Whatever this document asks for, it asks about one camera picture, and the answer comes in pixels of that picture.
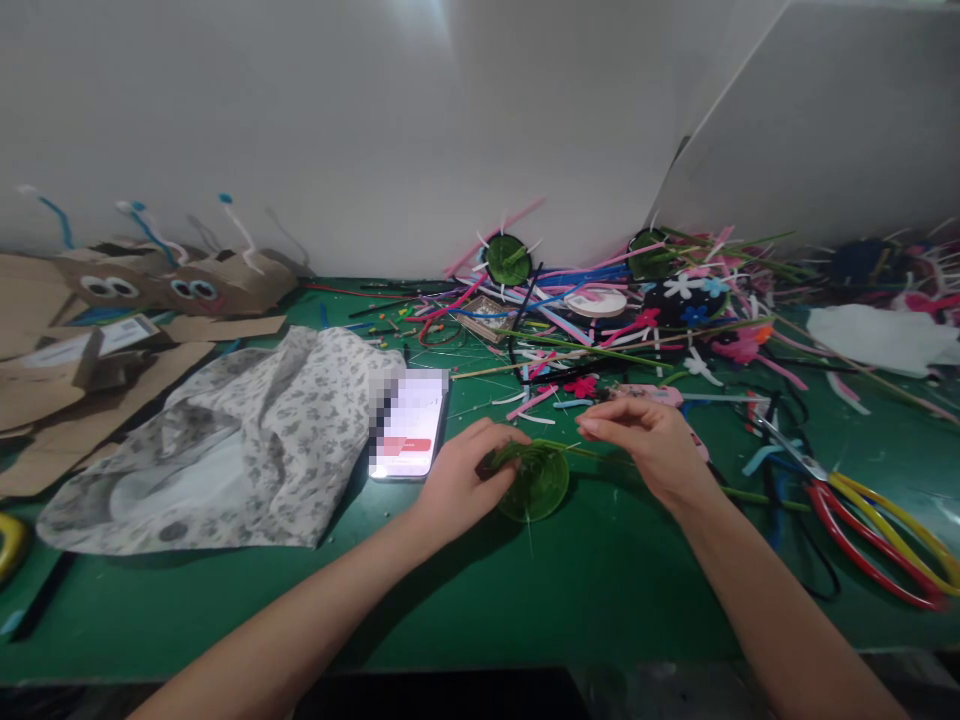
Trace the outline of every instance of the red felt flower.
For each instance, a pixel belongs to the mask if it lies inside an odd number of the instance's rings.
[[[633,321],[633,326],[637,328],[656,327],[657,315],[660,314],[660,308],[647,308],[637,315]]]
[[[595,377],[579,377],[572,383],[563,386],[567,392],[572,392],[578,400],[597,396],[597,379]]]

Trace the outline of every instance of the hand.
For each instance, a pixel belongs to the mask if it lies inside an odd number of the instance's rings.
[[[410,510],[416,524],[427,529],[432,540],[441,546],[455,540],[500,502],[517,476],[519,461],[505,464],[488,480],[480,479],[477,466],[511,440],[530,444],[530,438],[515,427],[495,425],[490,418],[483,418],[440,448],[420,497]]]
[[[577,423],[585,440],[609,442],[630,453],[650,492],[671,512],[724,497],[676,408],[620,398],[594,405]]]

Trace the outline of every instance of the white cloth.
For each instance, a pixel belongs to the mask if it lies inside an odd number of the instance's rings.
[[[807,331],[851,360],[913,378],[928,365],[953,364],[960,354],[960,330],[938,325],[927,313],[838,305],[810,312]]]
[[[316,545],[366,445],[396,351],[292,327],[274,350],[214,360],[37,522],[80,553]]]

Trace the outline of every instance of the googly eye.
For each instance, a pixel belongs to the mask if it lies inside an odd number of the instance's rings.
[[[190,284],[184,280],[172,280],[170,287],[173,288],[173,291],[180,297],[186,300],[193,300],[193,290],[190,289]]]
[[[110,277],[106,279],[106,283],[113,288],[113,291],[117,294],[117,297],[140,297],[140,290],[128,283],[123,278]]]
[[[194,280],[190,283],[190,289],[193,291],[194,297],[198,297],[201,300],[216,300],[220,294],[217,292],[217,289],[206,280]]]
[[[84,275],[80,278],[80,284],[88,293],[95,297],[111,298],[117,296],[117,291],[110,287],[103,278]]]

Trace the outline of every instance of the blue felt flower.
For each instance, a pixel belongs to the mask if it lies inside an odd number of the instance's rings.
[[[710,297],[720,297],[725,292],[730,292],[730,286],[720,278],[707,278],[703,281],[703,289],[710,293]]]
[[[687,327],[703,325],[710,320],[710,318],[707,317],[706,305],[701,305],[700,307],[687,305],[683,311],[683,315],[680,316],[680,319],[687,323]]]

